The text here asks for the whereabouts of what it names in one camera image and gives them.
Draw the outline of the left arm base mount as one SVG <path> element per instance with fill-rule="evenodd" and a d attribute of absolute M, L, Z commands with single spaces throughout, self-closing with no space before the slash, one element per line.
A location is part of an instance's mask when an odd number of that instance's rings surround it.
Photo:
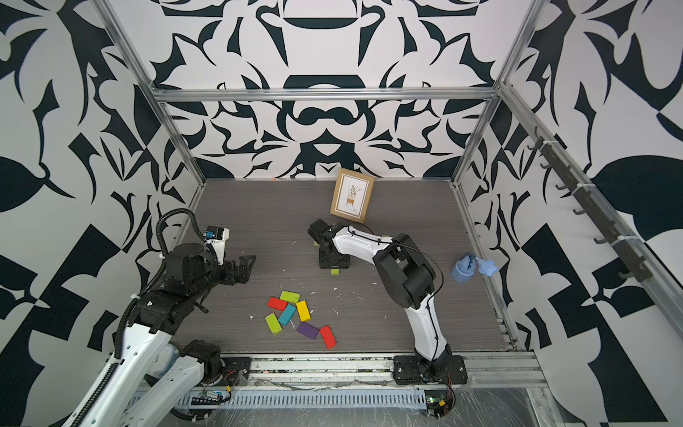
<path fill-rule="evenodd" d="M 221 367 L 215 375 L 202 382 L 204 387 L 242 386 L 251 374 L 252 359 L 249 357 L 222 357 Z"/>

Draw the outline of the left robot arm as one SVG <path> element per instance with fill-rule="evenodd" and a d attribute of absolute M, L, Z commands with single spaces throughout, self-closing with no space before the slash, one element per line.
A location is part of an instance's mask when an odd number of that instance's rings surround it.
<path fill-rule="evenodd" d="M 195 340 L 149 391 L 131 402 L 185 318 L 203 307 L 211 291 L 249 281 L 255 256 L 227 261 L 223 248 L 222 240 L 211 240 L 181 244 L 164 254 L 159 277 L 133 297 L 117 327 L 113 354 L 66 419 L 67 426 L 156 426 L 193 387 L 222 376 L 220 348 Z"/>

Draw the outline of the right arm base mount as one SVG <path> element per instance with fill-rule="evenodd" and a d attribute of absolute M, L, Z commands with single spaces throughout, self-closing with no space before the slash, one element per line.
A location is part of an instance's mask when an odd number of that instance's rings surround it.
<path fill-rule="evenodd" d="M 393 380 L 399 385 L 410 384 L 455 384 L 468 382 L 464 359 L 448 356 L 432 366 L 427 359 L 418 355 L 399 355 L 393 357 Z"/>

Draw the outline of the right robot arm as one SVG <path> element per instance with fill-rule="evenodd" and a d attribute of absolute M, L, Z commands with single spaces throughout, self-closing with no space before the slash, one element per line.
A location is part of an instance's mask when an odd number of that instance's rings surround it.
<path fill-rule="evenodd" d="M 353 258 L 375 267 L 391 300 L 406 312 L 423 377 L 444 374 L 452 351 L 439 325 L 435 307 L 439 290 L 434 285 L 434 279 L 444 275 L 435 272 L 412 238 L 404 233 L 394 238 L 376 236 L 321 219 L 309 226 L 308 234 L 318 244 L 322 269 L 347 269 Z"/>

